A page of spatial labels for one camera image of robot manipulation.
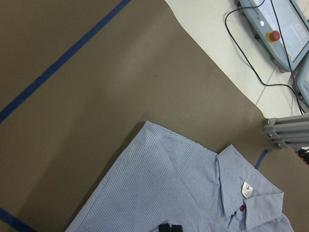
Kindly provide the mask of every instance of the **shirt button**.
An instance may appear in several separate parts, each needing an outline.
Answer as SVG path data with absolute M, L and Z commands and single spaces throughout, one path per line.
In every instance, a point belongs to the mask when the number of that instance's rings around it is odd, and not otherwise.
M 242 205 L 242 206 L 239 208 L 239 210 L 240 210 L 241 212 L 243 212 L 243 211 L 245 210 L 245 206 Z

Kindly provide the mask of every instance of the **white sticker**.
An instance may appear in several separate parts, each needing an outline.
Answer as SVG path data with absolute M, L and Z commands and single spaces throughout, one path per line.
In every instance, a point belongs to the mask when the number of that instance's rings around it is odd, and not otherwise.
M 248 185 L 248 183 L 245 181 L 245 183 L 243 183 L 242 191 L 241 191 L 243 196 L 247 199 L 248 197 L 250 197 L 252 191 L 253 191 L 253 188 L 250 185 Z

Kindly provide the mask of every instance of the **blue and white striped shirt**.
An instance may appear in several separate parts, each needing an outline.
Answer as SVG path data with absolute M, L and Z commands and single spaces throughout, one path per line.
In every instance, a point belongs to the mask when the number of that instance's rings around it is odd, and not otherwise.
M 184 232 L 291 232 L 282 200 L 233 146 L 218 155 L 147 121 L 67 231 L 151 232 L 168 221 Z

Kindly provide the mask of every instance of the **shirt collar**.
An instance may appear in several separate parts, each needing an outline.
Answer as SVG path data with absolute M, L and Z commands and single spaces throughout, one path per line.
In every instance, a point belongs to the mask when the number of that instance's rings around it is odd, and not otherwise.
M 272 185 L 230 145 L 218 155 L 221 194 L 225 216 L 229 218 L 246 205 L 246 227 L 251 229 L 280 218 L 283 192 Z M 243 200 L 241 179 L 253 187 L 250 198 Z

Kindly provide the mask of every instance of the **blue tape strip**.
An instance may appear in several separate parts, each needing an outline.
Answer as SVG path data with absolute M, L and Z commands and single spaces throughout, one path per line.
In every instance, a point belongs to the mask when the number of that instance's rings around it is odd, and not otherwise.
M 34 229 L 27 226 L 24 222 L 18 220 L 4 209 L 0 208 L 0 219 L 4 221 L 6 224 L 10 225 L 14 229 L 20 232 L 35 232 Z
M 256 165 L 255 165 L 255 169 L 256 169 L 256 170 L 259 169 L 259 167 L 260 167 L 260 165 L 261 165 L 263 159 L 264 159 L 265 156 L 266 156 L 269 152 L 271 152 L 271 151 L 272 151 L 272 150 L 264 150 L 264 151 L 262 152 L 262 154 L 260 155 L 260 158 L 259 158 L 259 159 L 257 160 L 257 162 L 256 162 Z
M 64 65 L 79 49 L 81 49 L 92 37 L 94 37 L 106 24 L 108 24 L 131 0 L 122 0 L 112 11 L 99 21 L 86 35 L 77 41 L 55 63 L 22 91 L 0 112 L 0 123 L 3 122 L 17 107 L 19 107 L 36 89 L 38 89 L 49 77 L 51 77 L 62 65 Z

